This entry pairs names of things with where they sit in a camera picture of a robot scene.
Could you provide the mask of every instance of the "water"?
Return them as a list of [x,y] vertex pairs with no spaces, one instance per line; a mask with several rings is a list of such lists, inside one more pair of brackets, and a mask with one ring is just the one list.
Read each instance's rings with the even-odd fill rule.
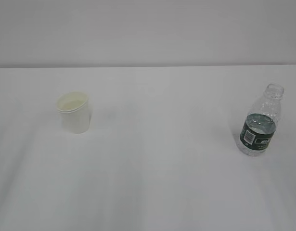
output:
[[84,101],[82,100],[73,100],[65,103],[61,109],[64,111],[69,111],[69,110],[77,109],[83,104],[84,104]]
[[[274,121],[266,115],[250,114],[247,116],[245,122],[252,131],[259,134],[268,135],[268,134],[272,134],[276,130],[276,125]],[[238,139],[239,139],[237,141],[238,148],[243,153],[248,154],[250,156],[259,155],[260,153],[266,150],[266,149],[264,150],[249,149],[241,142],[240,137]]]

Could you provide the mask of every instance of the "bottle mouth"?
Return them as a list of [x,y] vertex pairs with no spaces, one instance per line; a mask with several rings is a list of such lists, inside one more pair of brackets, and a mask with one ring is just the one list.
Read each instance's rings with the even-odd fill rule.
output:
[[281,100],[283,98],[284,88],[281,85],[271,83],[265,90],[265,95],[269,98]]

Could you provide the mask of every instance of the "white wall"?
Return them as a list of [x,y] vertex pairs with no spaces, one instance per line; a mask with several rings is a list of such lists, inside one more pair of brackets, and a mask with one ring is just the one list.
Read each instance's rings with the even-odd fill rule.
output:
[[296,63],[296,0],[0,0],[0,66]]

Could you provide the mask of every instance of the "barcode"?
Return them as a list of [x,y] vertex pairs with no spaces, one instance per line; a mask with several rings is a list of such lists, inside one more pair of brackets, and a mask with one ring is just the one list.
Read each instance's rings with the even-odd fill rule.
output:
[[248,130],[246,131],[245,135],[244,135],[244,140],[249,143],[249,144],[253,144],[254,139],[255,139],[255,135],[252,134],[251,132],[249,132]]

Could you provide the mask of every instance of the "bottle neck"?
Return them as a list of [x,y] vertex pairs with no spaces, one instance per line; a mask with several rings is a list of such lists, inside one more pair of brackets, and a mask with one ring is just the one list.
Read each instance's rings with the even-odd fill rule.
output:
[[264,92],[264,96],[272,101],[280,101],[283,98],[284,89],[277,84],[269,84]]
[[264,92],[263,96],[264,96],[264,98],[266,98],[274,103],[280,103],[281,100],[283,99],[282,97],[277,97],[275,95],[268,94],[267,92]]

